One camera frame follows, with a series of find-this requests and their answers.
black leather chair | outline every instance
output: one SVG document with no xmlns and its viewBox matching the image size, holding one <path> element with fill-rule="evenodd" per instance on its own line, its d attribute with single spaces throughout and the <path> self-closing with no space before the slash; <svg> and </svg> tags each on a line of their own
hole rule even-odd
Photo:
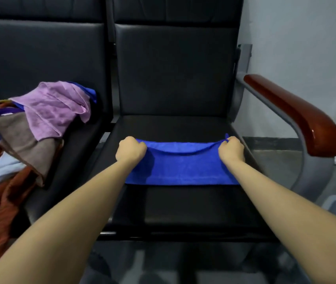
<svg viewBox="0 0 336 284">
<path fill-rule="evenodd" d="M 336 125 L 258 75 L 237 47 L 243 0 L 114 0 L 121 116 L 91 176 L 113 164 L 128 135 L 214 142 L 232 127 L 244 88 L 281 116 L 303 145 L 291 188 L 315 200 L 332 173 Z M 246 161 L 258 169 L 251 152 Z M 276 241 L 240 186 L 125 185 L 100 239 Z"/>
<path fill-rule="evenodd" d="M 107 25 L 102 0 L 0 0 L 0 99 L 23 95 L 40 81 L 74 81 L 96 90 L 88 123 L 79 119 L 46 186 L 36 189 L 15 221 L 15 235 L 76 188 L 76 176 L 112 119 Z"/>
</svg>

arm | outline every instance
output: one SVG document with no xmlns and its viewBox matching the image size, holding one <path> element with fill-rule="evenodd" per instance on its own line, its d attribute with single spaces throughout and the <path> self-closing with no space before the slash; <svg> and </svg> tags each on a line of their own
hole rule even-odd
<svg viewBox="0 0 336 284">
<path fill-rule="evenodd" d="M 132 137 L 122 140 L 116 163 L 48 211 L 0 258 L 0 283 L 79 283 L 125 179 L 146 149 Z"/>
<path fill-rule="evenodd" d="M 308 276 L 315 283 L 336 283 L 336 216 L 244 163 L 243 149 L 231 137 L 219 156 Z"/>
</svg>

chair backrest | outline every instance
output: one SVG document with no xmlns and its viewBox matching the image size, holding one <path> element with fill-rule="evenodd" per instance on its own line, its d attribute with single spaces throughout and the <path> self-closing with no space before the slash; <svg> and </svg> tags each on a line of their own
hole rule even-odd
<svg viewBox="0 0 336 284">
<path fill-rule="evenodd" d="M 96 90 L 112 113 L 101 0 L 0 0 L 0 99 L 41 81 Z"/>
<path fill-rule="evenodd" d="M 121 113 L 225 116 L 243 0 L 114 0 Z"/>
</svg>

gray towel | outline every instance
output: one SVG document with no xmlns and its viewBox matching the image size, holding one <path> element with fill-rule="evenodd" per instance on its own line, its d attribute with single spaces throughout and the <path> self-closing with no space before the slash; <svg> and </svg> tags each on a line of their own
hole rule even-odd
<svg viewBox="0 0 336 284">
<path fill-rule="evenodd" d="M 7 153 L 38 173 L 37 184 L 43 186 L 55 153 L 62 147 L 63 140 L 45 138 L 38 142 L 30 130 L 24 112 L 0 117 L 0 138 L 0 145 Z"/>
</svg>

fist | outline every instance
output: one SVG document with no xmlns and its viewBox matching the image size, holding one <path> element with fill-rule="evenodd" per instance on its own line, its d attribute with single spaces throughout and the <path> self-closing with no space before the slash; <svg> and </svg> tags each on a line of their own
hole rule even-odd
<svg viewBox="0 0 336 284">
<path fill-rule="evenodd" d="M 244 145 L 234 136 L 229 137 L 228 142 L 222 142 L 218 148 L 218 153 L 225 165 L 233 161 L 244 162 Z"/>
<path fill-rule="evenodd" d="M 130 161 L 137 165 L 146 154 L 147 146 L 139 143 L 132 136 L 128 136 L 119 143 L 118 151 L 115 154 L 117 161 Z"/>
</svg>

